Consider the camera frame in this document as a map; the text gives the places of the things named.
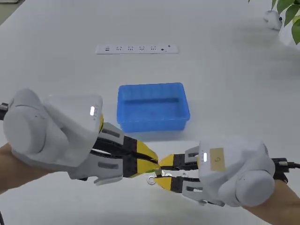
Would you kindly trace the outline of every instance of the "power strip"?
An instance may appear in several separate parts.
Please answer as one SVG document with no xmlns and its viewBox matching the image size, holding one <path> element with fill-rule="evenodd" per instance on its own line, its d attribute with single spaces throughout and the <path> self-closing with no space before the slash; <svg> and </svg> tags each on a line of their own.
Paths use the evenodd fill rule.
<svg viewBox="0 0 300 225">
<path fill-rule="evenodd" d="M 168 54 L 179 53 L 177 45 L 98 45 L 96 54 Z"/>
</svg>

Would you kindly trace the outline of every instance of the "white table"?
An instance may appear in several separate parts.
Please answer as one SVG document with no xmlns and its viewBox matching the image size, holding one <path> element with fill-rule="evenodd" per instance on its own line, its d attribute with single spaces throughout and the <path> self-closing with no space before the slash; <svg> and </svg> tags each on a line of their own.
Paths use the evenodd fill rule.
<svg viewBox="0 0 300 225">
<path fill-rule="evenodd" d="M 134 135 L 160 157 L 205 137 L 243 134 L 263 139 L 272 157 L 300 162 L 300 52 L 265 28 L 269 8 L 247 0 L 26 0 L 0 27 L 0 100 L 24 87 L 42 98 L 99 93 L 105 120 L 116 124 L 120 85 L 182 82 L 185 131 Z M 180 54 L 94 54 L 107 43 L 172 43 Z M 7 225 L 265 224 L 243 209 L 199 206 L 146 177 L 96 187 L 56 173 L 1 195 L 0 209 Z M 299 173 L 288 177 L 300 193 Z"/>
</svg>

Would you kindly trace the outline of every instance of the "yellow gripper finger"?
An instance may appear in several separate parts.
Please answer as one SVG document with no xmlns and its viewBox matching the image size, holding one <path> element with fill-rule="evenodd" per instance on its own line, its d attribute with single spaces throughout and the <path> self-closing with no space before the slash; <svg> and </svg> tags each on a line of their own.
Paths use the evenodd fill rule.
<svg viewBox="0 0 300 225">
<path fill-rule="evenodd" d="M 183 177 L 156 177 L 154 181 L 163 189 L 182 193 Z"/>
<path fill-rule="evenodd" d="M 154 161 L 158 162 L 157 154 L 154 151 L 152 151 L 150 148 L 148 148 L 147 145 L 145 145 L 143 142 L 141 142 L 139 140 L 137 140 L 137 143 L 136 143 L 136 152 L 141 153 L 146 156 L 149 156 L 152 159 L 154 159 Z"/>
</svg>

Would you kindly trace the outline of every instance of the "black cable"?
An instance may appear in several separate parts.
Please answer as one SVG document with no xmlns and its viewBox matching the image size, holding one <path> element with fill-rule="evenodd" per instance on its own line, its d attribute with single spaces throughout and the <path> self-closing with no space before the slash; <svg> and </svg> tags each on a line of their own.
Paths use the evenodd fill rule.
<svg viewBox="0 0 300 225">
<path fill-rule="evenodd" d="M 0 225 L 5 225 L 1 211 L 0 211 Z"/>
<path fill-rule="evenodd" d="M 300 169 L 300 164 L 298 164 L 298 163 L 295 163 L 295 168 L 298 168 L 298 169 Z"/>
</svg>

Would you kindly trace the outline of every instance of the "blue plastic tray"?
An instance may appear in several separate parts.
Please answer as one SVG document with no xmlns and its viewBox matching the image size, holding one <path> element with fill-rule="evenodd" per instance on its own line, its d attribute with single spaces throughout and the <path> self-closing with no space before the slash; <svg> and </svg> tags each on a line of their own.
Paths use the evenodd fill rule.
<svg viewBox="0 0 300 225">
<path fill-rule="evenodd" d="M 182 83 L 119 87 L 117 121 L 124 132 L 183 130 L 189 118 Z"/>
</svg>

